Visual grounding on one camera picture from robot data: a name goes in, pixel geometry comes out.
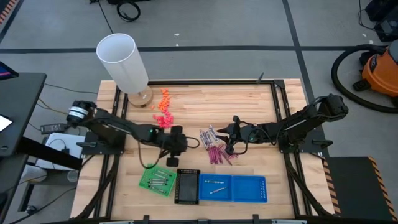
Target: blue sorting tray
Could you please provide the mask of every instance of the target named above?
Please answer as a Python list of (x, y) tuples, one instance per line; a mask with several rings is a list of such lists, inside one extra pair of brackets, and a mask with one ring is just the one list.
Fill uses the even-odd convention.
[[(266, 178), (263, 176), (201, 174), (199, 180), (200, 200), (222, 202), (268, 202)], [(224, 183), (206, 183), (206, 180), (220, 181)], [(210, 193), (222, 187), (227, 188), (213, 194)]]
[[(220, 181), (223, 184), (205, 183), (209, 181)], [(216, 174), (200, 174), (199, 177), (199, 200), (213, 200), (230, 202), (232, 201), (232, 176), (231, 175), (216, 175)], [(217, 193), (210, 192), (226, 187), (225, 190), (220, 190)]]

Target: floor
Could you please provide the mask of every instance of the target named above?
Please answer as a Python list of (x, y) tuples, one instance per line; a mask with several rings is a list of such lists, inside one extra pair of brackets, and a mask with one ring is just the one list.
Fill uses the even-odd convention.
[[(363, 7), (369, 0), (362, 0)], [(43, 72), (46, 82), (74, 90), (98, 91), (110, 79), (95, 54), (97, 43), (112, 32), (134, 37), (150, 79), (171, 78), (301, 78), (311, 100), (338, 93), (330, 78), (334, 60), (347, 46), (383, 44), (358, 25), (358, 0), (152, 0), (139, 2), (141, 17), (120, 20), (116, 7), (102, 0), (19, 0), (0, 26), (0, 61), (18, 72)], [(367, 16), (365, 24), (371, 24)], [(340, 77), (350, 86), (358, 79), (357, 56), (343, 62)], [(388, 102), (364, 93), (373, 101)], [(41, 98), (66, 111), (73, 100), (95, 95), (46, 86)], [(345, 99), (349, 115), (323, 125), (335, 143), (331, 156), (373, 156), (395, 209), (398, 210), (398, 116), (368, 110)], [(65, 117), (36, 107), (31, 124), (62, 123)], [(41, 141), (29, 126), (25, 136)], [(20, 186), (7, 216), (16, 210)], [(38, 187), (31, 200), (38, 207), (67, 188)], [(51, 207), (22, 223), (66, 220), (73, 202), (67, 193)]]

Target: vacuum hose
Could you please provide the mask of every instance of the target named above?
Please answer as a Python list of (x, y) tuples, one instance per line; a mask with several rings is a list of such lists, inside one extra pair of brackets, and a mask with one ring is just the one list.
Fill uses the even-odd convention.
[(355, 46), (352, 49), (349, 49), (349, 50), (343, 52), (335, 60), (335, 62), (333, 63), (333, 66), (331, 68), (331, 80), (333, 81), (333, 84), (335, 85), (336, 89), (340, 93), (342, 93), (347, 98), (349, 98), (350, 100), (356, 102), (357, 104), (359, 104), (361, 106), (364, 106), (364, 107), (372, 109), (372, 110), (380, 111), (383, 113), (398, 113), (398, 108), (391, 108), (388, 106), (377, 105), (375, 103), (372, 103), (372, 102), (369, 102), (367, 100), (360, 98), (359, 96), (355, 95), (354, 93), (348, 91), (339, 81), (338, 76), (337, 76), (337, 71), (338, 71), (338, 67), (340, 66), (340, 63), (347, 56), (349, 56), (355, 52), (362, 51), (362, 50), (367, 50), (374, 54), (383, 54), (386, 51), (386, 49), (384, 47), (379, 47), (379, 46), (371, 45), (371, 44), (363, 44), (363, 45)]

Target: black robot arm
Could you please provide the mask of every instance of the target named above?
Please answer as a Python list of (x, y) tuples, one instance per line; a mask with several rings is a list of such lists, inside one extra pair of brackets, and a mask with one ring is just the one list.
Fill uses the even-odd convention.
[(83, 126), (98, 135), (101, 144), (113, 146), (118, 143), (120, 132), (130, 134), (135, 140), (148, 146), (161, 148), (159, 157), (170, 154), (168, 166), (178, 166), (174, 158), (185, 152), (188, 147), (187, 137), (182, 133), (181, 126), (173, 126), (170, 133), (152, 124), (136, 124), (119, 118), (106, 110), (97, 108), (93, 102), (75, 101), (67, 116), (72, 127)]
[(229, 134), (229, 137), (217, 137), (226, 142), (228, 154), (243, 154), (247, 151), (246, 148), (244, 152), (235, 153), (233, 146), (237, 142), (245, 142), (246, 144), (270, 142), (273, 145), (279, 142), (280, 146), (283, 147), (297, 147), (303, 142), (309, 131), (325, 121), (332, 122), (343, 119), (347, 114), (348, 108), (343, 103), (342, 97), (330, 94), (318, 97), (302, 110), (277, 123), (254, 125), (241, 121), (238, 116), (234, 116), (234, 123), (217, 130), (219, 133)]

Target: wooden tabletop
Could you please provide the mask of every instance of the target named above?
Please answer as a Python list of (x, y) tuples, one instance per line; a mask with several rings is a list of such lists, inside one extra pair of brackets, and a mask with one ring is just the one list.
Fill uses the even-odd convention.
[[(307, 104), (301, 82), (299, 79), (286, 79), (285, 84), (291, 113), (295, 113)], [(111, 112), (115, 88), (113, 81), (101, 82), (98, 107)], [(187, 136), (199, 138), (199, 129), (207, 129), (209, 124), (215, 129), (226, 127), (232, 123), (233, 115), (238, 115), (241, 120), (250, 123), (276, 121), (269, 85), (153, 86), (153, 105), (157, 105), (162, 97), (160, 88), (169, 89), (171, 95), (169, 111), (174, 116), (174, 125), (182, 125), (183, 132)], [(118, 115), (121, 114), (123, 96), (120, 98)], [(150, 106), (135, 108), (129, 105), (127, 119), (135, 123), (155, 124), (153, 114), (160, 115), (160, 111), (157, 108), (151, 110)], [(238, 144), (235, 149), (236, 152), (242, 151), (244, 144)], [(158, 154), (158, 148), (142, 146), (144, 163), (154, 162)], [(301, 157), (308, 188), (326, 210), (334, 213), (321, 160), (309, 154), (301, 154)], [(138, 186), (144, 168), (139, 163), (137, 142), (128, 136), (126, 150), (121, 156), (118, 170), (112, 220), (142, 220), (144, 215), (150, 215), (151, 220), (251, 219), (253, 214), (258, 214), (260, 218), (294, 217), (285, 163), (277, 146), (250, 144), (246, 154), (232, 160), (233, 166), (227, 163), (210, 165), (203, 146), (189, 149), (179, 158), (178, 168), (200, 169), (202, 174), (265, 176), (268, 203), (200, 201), (199, 205), (176, 205), (174, 190), (169, 197), (163, 197)], [(95, 156), (83, 168), (71, 217), (78, 215), (95, 193), (102, 161), (103, 156)], [(163, 158), (159, 161), (159, 165), (165, 167), (165, 162), (166, 159)], [(300, 210), (303, 213), (301, 192), (299, 190), (297, 192)], [(107, 196), (108, 193), (105, 193), (102, 214), (106, 207)]]

